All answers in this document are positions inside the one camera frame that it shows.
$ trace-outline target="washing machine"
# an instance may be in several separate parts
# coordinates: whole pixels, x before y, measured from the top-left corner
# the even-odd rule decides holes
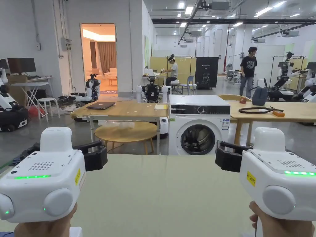
[[[227,141],[230,104],[216,95],[169,95],[169,155],[215,154]]]

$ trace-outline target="man wearing headset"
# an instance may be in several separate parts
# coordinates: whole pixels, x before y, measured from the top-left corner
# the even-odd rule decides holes
[[[168,70],[163,70],[162,73],[165,72],[171,72],[170,77],[168,77],[166,79],[166,86],[170,86],[170,83],[172,81],[177,80],[178,78],[178,64],[176,63],[175,59],[174,59],[174,54],[172,54],[169,58],[168,58],[168,62],[171,64],[171,69]]]

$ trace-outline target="black strap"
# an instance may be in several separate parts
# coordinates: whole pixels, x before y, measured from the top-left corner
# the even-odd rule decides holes
[[[265,109],[266,111],[246,111],[246,110],[253,110],[253,109]],[[273,107],[266,108],[266,107],[250,107],[250,108],[242,108],[238,110],[240,113],[269,113],[272,111],[280,111],[283,112],[282,109],[275,109]]]

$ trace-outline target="curtain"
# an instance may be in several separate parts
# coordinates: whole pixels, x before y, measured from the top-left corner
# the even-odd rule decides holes
[[[110,68],[116,68],[115,42],[98,42],[101,67],[103,72],[109,72]]]

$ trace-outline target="black t-shirt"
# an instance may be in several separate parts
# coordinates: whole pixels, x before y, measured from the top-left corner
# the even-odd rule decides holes
[[[252,58],[249,56],[246,56],[242,60],[240,66],[244,68],[245,77],[252,77],[255,74],[255,67],[257,66],[257,59],[255,56],[253,56]]]

